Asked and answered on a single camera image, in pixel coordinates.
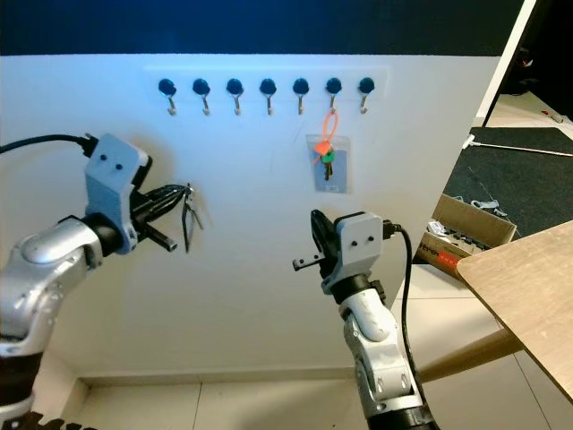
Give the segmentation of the wooden table leg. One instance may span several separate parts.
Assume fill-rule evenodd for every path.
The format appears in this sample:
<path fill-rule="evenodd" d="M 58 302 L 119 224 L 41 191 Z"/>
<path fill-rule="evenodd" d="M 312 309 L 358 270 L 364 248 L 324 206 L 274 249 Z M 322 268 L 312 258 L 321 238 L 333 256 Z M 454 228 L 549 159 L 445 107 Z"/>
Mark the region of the wooden table leg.
<path fill-rule="evenodd" d="M 500 329 L 419 368 L 419 381 L 437 381 L 515 355 L 524 348 L 524 344 L 508 329 Z"/>

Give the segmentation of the brown cardboard box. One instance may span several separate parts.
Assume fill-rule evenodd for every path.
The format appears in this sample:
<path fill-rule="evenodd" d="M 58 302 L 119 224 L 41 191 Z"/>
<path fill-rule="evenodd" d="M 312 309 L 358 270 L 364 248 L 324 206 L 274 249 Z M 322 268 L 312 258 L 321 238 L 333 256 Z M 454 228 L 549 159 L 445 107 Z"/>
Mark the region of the brown cardboard box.
<path fill-rule="evenodd" d="M 505 218 L 499 202 L 466 202 L 442 195 L 415 257 L 458 279 L 459 261 L 506 245 L 516 233 L 517 226 Z"/>

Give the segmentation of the black floor rug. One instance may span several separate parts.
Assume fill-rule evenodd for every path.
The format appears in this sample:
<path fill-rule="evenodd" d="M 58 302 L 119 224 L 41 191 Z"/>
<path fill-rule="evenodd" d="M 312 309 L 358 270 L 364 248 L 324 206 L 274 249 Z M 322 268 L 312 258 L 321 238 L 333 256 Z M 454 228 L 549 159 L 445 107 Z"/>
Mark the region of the black floor rug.
<path fill-rule="evenodd" d="M 573 154 L 573 140 L 552 127 L 474 127 L 479 143 Z M 573 220 L 573 157 L 471 147 L 463 149 L 443 192 L 470 201 L 498 201 L 516 237 Z"/>

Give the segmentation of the white long-handled tool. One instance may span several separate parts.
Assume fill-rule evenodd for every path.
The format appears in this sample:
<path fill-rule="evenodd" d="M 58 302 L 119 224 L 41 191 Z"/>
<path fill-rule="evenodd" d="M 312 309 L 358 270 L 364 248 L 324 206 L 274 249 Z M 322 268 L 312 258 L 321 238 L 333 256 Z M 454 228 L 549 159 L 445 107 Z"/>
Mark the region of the white long-handled tool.
<path fill-rule="evenodd" d="M 473 134 L 469 134 L 467 136 L 466 140 L 461 144 L 461 148 L 467 149 L 467 148 L 471 148 L 471 147 L 505 149 L 505 151 L 532 152 L 532 154 L 553 155 L 553 156 L 558 156 L 558 157 L 573 157 L 573 154 L 566 154 L 566 152 L 551 151 L 551 150 L 544 150 L 544 149 L 523 148 L 523 147 L 513 147 L 513 146 L 499 146 L 499 144 L 479 143 L 478 141 L 475 140 L 475 136 Z"/>

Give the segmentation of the clear plastic card pouch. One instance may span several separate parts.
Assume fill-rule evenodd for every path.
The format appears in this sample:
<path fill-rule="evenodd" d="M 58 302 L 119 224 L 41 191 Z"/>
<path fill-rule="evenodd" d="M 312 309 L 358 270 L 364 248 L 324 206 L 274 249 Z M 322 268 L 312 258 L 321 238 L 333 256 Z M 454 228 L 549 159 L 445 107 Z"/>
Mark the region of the clear plastic card pouch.
<path fill-rule="evenodd" d="M 312 147 L 319 142 L 319 134 L 306 135 L 306 148 L 310 155 L 310 175 L 312 187 L 316 192 L 347 194 L 349 192 L 349 157 L 351 157 L 351 139 L 345 135 L 333 136 L 331 140 L 333 159 L 324 163 L 321 156 Z"/>

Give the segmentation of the white hook rail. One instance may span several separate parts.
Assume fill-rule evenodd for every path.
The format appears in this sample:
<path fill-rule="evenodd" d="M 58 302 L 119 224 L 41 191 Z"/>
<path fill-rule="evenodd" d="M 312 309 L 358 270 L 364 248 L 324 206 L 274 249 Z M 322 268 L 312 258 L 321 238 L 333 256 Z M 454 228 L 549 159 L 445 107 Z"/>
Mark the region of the white hook rail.
<path fill-rule="evenodd" d="M 375 89 L 368 95 L 368 101 L 384 99 L 389 96 L 390 69 L 387 66 L 373 65 L 287 65 L 287 66 L 250 66 L 250 68 L 222 68 L 219 66 L 147 66 L 141 70 L 143 85 L 156 90 L 161 79 L 175 82 L 177 94 L 175 101 L 184 101 L 201 105 L 201 97 L 193 91 L 193 82 L 203 79 L 210 86 L 210 107 L 217 103 L 233 106 L 233 97 L 226 90 L 230 79 L 237 79 L 243 85 L 243 95 L 240 98 L 241 106 L 246 109 L 254 104 L 265 104 L 265 95 L 261 91 L 261 82 L 271 79 L 276 83 L 276 93 L 273 95 L 273 106 L 276 109 L 285 108 L 297 103 L 297 95 L 292 85 L 298 79 L 308 81 L 310 90 L 304 95 L 304 106 L 326 107 L 330 102 L 330 95 L 326 91 L 327 82 L 332 78 L 339 78 L 341 91 L 336 95 L 337 107 L 356 106 L 361 101 L 359 91 L 360 82 L 365 78 L 372 78 Z"/>

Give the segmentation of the light wooden table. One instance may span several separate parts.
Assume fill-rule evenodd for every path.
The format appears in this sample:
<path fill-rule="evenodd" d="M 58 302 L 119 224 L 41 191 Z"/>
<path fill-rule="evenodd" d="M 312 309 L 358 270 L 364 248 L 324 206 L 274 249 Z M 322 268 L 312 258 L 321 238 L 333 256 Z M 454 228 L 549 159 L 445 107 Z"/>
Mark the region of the light wooden table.
<path fill-rule="evenodd" d="M 470 255 L 458 274 L 573 404 L 573 220 Z"/>

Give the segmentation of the green key with orange loop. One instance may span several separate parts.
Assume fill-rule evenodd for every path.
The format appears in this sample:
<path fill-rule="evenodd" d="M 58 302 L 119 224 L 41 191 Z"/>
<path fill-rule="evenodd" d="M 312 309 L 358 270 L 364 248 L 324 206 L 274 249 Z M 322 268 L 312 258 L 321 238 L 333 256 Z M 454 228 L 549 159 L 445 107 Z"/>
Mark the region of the green key with orange loop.
<path fill-rule="evenodd" d="M 335 138 L 336 131 L 339 126 L 339 115 L 336 109 L 331 109 L 326 117 L 323 119 L 322 130 L 318 143 L 312 146 L 315 152 L 316 159 L 324 168 L 323 179 L 329 181 L 333 175 L 333 159 L 335 158 L 335 151 L 333 151 L 333 138 Z"/>

